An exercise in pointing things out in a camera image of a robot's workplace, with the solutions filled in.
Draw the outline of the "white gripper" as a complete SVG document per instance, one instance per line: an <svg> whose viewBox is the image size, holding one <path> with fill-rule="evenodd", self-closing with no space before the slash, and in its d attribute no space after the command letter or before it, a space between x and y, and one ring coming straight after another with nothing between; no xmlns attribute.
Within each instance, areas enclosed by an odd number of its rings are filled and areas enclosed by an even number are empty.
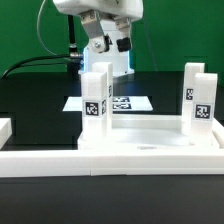
<svg viewBox="0 0 224 224"><path fill-rule="evenodd" d="M104 34L99 12L119 16L114 18L120 35L116 40L119 52L132 48L130 19L137 21L143 16L142 0L53 0L53 3L62 14L81 15L81 24L95 53L109 51L109 37Z"/></svg>

